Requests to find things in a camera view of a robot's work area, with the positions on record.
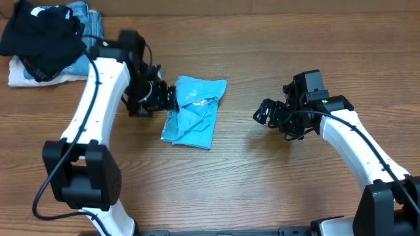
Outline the light blue printed t-shirt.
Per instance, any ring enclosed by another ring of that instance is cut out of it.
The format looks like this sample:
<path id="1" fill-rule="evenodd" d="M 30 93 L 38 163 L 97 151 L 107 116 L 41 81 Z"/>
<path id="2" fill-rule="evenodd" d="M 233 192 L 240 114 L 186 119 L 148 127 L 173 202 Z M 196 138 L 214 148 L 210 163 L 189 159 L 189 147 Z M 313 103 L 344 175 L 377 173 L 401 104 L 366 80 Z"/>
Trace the light blue printed t-shirt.
<path id="1" fill-rule="evenodd" d="M 182 75 L 175 83 L 179 110 L 169 110 L 161 140 L 173 145 L 210 149 L 219 100 L 227 81 L 208 81 Z"/>

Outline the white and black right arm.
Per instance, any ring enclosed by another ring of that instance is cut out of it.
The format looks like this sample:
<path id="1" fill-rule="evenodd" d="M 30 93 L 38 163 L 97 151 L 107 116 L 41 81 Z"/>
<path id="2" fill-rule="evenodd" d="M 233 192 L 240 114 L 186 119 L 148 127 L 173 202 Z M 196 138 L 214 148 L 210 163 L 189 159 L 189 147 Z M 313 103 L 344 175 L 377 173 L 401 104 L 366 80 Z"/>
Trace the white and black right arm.
<path id="1" fill-rule="evenodd" d="M 330 143 L 355 177 L 362 197 L 354 217 L 314 220 L 280 235 L 418 235 L 419 177 L 389 157 L 364 128 L 354 106 L 330 96 L 319 70 L 299 73 L 283 86 L 285 101 L 262 101 L 256 122 L 276 128 L 286 141 L 315 132 Z"/>

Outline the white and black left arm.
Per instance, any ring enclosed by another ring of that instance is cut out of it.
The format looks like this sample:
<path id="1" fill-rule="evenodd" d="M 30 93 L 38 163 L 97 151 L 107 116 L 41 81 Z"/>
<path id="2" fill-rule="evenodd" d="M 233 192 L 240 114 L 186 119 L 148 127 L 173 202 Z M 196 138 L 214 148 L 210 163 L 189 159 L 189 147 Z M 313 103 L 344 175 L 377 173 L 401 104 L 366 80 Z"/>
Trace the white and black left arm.
<path id="1" fill-rule="evenodd" d="M 89 76 L 76 112 L 60 139 L 43 146 L 48 176 L 41 189 L 50 187 L 72 216 L 88 217 L 99 235 L 140 233 L 119 198 L 122 175 L 109 148 L 118 106 L 131 117 L 179 109 L 161 66 L 144 61 L 149 50 L 136 31 L 123 30 L 115 41 L 97 38 L 87 52 Z"/>

